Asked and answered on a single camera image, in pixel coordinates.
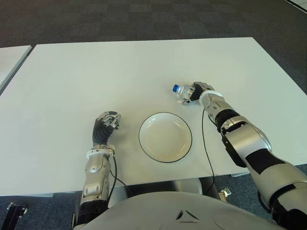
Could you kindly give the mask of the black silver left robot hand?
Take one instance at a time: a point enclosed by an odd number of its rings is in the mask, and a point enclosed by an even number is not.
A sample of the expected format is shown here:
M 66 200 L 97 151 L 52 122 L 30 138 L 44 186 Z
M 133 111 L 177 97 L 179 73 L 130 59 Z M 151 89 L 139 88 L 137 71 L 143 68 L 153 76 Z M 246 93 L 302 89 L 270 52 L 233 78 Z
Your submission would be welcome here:
M 121 115 L 115 111 L 103 112 L 94 123 L 92 140 L 93 146 L 107 145 L 114 130 L 118 130 Z

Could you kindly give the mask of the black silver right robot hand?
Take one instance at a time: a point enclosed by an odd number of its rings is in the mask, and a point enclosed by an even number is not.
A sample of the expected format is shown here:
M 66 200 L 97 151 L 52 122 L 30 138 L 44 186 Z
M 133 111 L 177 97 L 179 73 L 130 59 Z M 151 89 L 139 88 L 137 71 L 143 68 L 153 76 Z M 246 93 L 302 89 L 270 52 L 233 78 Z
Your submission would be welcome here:
M 203 82 L 194 82 L 191 85 L 183 85 L 181 100 L 183 105 L 187 105 L 199 100 L 201 94 L 207 90 L 214 90 L 211 85 Z

